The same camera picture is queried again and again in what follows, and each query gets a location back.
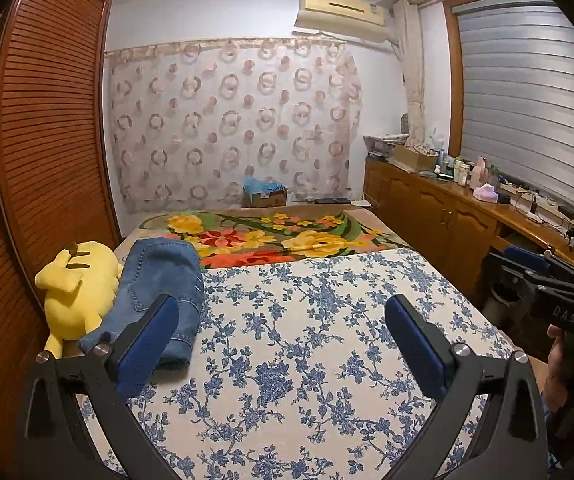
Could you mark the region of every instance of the curtain rod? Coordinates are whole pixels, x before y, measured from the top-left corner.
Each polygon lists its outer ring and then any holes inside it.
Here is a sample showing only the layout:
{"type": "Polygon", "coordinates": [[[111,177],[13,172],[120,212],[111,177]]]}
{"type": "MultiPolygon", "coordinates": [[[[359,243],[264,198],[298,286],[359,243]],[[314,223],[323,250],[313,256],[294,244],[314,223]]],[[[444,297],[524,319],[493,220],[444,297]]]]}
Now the curtain rod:
{"type": "MultiPolygon", "coordinates": [[[[340,40],[339,38],[335,38],[334,36],[329,36],[327,34],[316,34],[316,35],[307,35],[308,38],[312,40],[326,40],[326,41],[334,41],[335,43],[344,43],[347,44],[346,40],[340,40]]],[[[106,50],[105,57],[111,57],[113,54],[120,52],[122,50],[128,49],[138,49],[138,48],[154,48],[160,45],[169,45],[174,43],[215,43],[218,41],[261,41],[261,40],[297,40],[298,36],[248,36],[248,37],[239,37],[239,38],[201,38],[199,40],[177,40],[177,41],[164,41],[162,43],[147,43],[142,44],[139,46],[123,46],[120,48],[115,48],[113,50],[106,50]]]]}

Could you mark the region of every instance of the storage box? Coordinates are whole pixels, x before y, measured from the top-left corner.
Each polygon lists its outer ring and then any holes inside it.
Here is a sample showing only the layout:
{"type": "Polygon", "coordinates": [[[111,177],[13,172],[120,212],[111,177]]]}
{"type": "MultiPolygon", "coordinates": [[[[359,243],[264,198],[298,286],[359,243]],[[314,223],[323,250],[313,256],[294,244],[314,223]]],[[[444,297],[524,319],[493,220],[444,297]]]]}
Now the storage box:
{"type": "Polygon", "coordinates": [[[365,144],[367,145],[367,151],[376,157],[387,158],[391,156],[394,147],[397,144],[404,144],[407,140],[407,136],[392,136],[392,137],[376,137],[376,136],[366,136],[363,135],[365,139],[365,144]]]}
{"type": "Polygon", "coordinates": [[[272,191],[271,193],[243,193],[243,207],[280,207],[287,203],[287,191],[272,191]]]}
{"type": "Polygon", "coordinates": [[[422,153],[413,152],[404,146],[396,146],[392,157],[402,164],[413,168],[416,171],[429,170],[433,171],[436,167],[438,156],[423,155],[422,153]]]}

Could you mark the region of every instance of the pikachu plush toy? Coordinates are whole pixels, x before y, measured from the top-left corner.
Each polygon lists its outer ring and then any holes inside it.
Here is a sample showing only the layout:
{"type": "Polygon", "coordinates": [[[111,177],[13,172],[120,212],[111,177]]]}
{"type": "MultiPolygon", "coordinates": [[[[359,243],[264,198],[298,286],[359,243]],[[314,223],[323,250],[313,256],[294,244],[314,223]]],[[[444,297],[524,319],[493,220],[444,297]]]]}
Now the pikachu plush toy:
{"type": "Polygon", "coordinates": [[[98,242],[71,244],[43,267],[34,282],[47,291],[45,350],[60,359],[63,340],[78,340],[98,328],[112,308],[122,271],[112,250],[98,242]]]}

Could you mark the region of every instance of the denim jeans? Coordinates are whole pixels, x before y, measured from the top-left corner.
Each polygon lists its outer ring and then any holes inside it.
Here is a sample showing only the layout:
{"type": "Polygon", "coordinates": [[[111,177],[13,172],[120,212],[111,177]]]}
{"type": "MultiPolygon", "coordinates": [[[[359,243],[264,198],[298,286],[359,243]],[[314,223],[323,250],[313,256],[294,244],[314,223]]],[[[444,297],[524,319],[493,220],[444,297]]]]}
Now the denim jeans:
{"type": "Polygon", "coordinates": [[[127,256],[114,306],[96,330],[78,340],[78,348],[86,354],[99,342],[113,343],[129,323],[141,319],[159,294],[168,294],[178,303],[178,327],[158,365],[189,363],[203,309],[199,261],[188,242],[137,240],[127,256]]]}

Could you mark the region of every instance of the window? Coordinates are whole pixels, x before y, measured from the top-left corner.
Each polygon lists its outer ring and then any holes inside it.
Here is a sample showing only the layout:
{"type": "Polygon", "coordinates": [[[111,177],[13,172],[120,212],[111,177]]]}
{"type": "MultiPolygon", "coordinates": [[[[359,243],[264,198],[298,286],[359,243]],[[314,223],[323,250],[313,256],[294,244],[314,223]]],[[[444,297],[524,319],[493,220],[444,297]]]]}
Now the window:
{"type": "Polygon", "coordinates": [[[460,154],[486,156],[574,206],[573,25],[552,0],[478,0],[451,12],[462,48],[460,154]]]}

